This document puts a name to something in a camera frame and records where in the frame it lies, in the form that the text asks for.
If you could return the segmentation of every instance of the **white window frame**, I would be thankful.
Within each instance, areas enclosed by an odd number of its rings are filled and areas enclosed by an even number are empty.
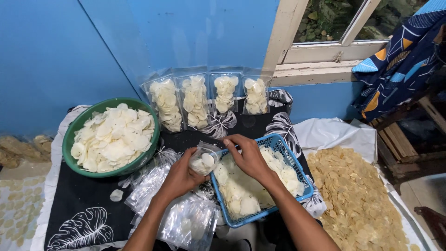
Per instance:
[[[380,1],[364,0],[338,42],[293,44],[308,0],[280,0],[263,65],[274,72],[270,87],[355,81],[351,69],[388,43],[354,41]],[[339,53],[340,62],[333,62]]]

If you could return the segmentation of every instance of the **blue patterned cloth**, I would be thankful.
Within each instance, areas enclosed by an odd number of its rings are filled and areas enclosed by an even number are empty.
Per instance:
[[[446,0],[430,0],[393,33],[384,49],[352,69],[366,84],[353,104],[364,118],[371,121],[405,103],[441,67],[440,45],[434,39],[443,24]]]

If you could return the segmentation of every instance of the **plastic basket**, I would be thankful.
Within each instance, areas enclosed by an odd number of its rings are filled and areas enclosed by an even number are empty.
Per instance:
[[[270,146],[274,151],[279,151],[284,157],[283,161],[285,162],[285,164],[291,166],[296,171],[297,178],[299,179],[299,181],[305,184],[304,194],[303,194],[303,196],[296,197],[297,201],[302,201],[302,200],[309,198],[313,195],[313,185],[310,184],[310,182],[308,181],[308,178],[306,177],[305,173],[302,170],[301,164],[297,160],[294,153],[287,147],[285,141],[283,140],[283,138],[280,135],[270,134],[270,135],[258,138],[258,139],[256,139],[256,141],[257,141],[258,146],[263,146],[263,145]],[[222,150],[222,157],[228,153],[229,152],[227,149]],[[224,220],[225,220],[226,224],[232,228],[241,227],[245,224],[256,221],[262,217],[267,216],[270,213],[277,211],[277,207],[274,206],[272,208],[262,209],[258,213],[250,214],[250,215],[240,218],[238,220],[234,220],[229,216],[229,214],[227,212],[226,205],[224,204],[223,196],[219,190],[217,179],[214,176],[214,172],[211,172],[211,179],[212,179],[212,185],[214,186],[214,189],[215,189],[215,193],[217,194],[217,199],[220,203],[220,206],[221,206],[221,209],[223,212],[222,214],[223,214]]]

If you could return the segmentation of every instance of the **green bowl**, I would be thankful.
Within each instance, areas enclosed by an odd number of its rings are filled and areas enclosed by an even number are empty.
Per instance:
[[[83,124],[85,123],[85,121],[87,121],[87,119],[92,117],[91,115],[92,112],[103,113],[106,111],[105,109],[106,107],[111,107],[111,108],[117,107],[121,103],[126,103],[129,108],[141,109],[153,115],[153,120],[155,121],[155,131],[153,133],[152,140],[150,140],[150,142],[152,143],[151,147],[146,152],[141,153],[141,155],[138,158],[136,158],[136,160],[133,160],[131,163],[117,170],[113,170],[110,172],[102,172],[102,173],[88,172],[83,170],[81,166],[77,165],[77,160],[73,158],[73,156],[71,156],[71,148],[73,147],[74,144],[74,132],[79,131],[81,128],[83,128]],[[71,169],[73,169],[73,171],[90,178],[104,178],[111,176],[126,175],[133,173],[134,171],[145,166],[146,163],[153,157],[159,137],[160,137],[160,127],[158,124],[158,118],[152,107],[150,107],[150,105],[134,98],[121,97],[121,98],[107,99],[89,107],[70,124],[68,130],[65,133],[65,137],[63,138],[62,154],[66,164]]]

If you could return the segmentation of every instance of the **window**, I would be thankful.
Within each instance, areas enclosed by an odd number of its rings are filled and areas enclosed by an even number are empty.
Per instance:
[[[265,57],[272,86],[354,80],[427,0],[281,0]]]

